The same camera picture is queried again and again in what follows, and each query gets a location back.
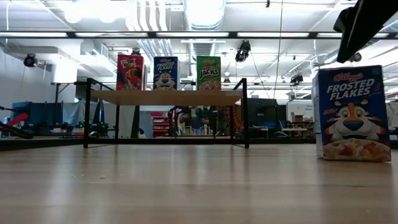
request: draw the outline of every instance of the red cereal box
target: red cereal box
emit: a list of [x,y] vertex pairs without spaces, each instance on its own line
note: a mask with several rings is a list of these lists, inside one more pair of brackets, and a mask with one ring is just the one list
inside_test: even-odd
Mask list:
[[140,55],[118,55],[116,90],[144,89],[144,58]]

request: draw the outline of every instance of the blue cereal box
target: blue cereal box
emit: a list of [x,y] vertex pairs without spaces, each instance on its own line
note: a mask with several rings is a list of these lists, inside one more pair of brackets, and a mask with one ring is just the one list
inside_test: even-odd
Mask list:
[[381,66],[319,70],[312,96],[318,156],[391,160]]
[[154,90],[178,90],[178,57],[154,58]]

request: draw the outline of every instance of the cereal box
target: cereal box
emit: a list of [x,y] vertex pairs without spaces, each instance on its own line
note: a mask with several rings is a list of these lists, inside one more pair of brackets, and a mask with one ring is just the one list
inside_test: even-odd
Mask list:
[[144,58],[140,55],[118,55],[117,90],[143,90]]
[[312,96],[318,156],[391,160],[381,66],[320,70]]
[[198,90],[221,89],[221,58],[197,56]]
[[154,58],[154,90],[178,90],[178,57]]

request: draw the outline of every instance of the green cereal box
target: green cereal box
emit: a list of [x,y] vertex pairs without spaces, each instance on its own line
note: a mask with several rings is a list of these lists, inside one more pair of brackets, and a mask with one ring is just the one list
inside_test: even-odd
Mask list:
[[221,89],[221,58],[210,56],[197,57],[198,90]]

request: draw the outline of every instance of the wooden floor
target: wooden floor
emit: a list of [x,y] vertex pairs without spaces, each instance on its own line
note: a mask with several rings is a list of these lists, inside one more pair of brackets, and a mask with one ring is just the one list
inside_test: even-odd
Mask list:
[[2,151],[0,223],[398,223],[393,161],[308,144]]

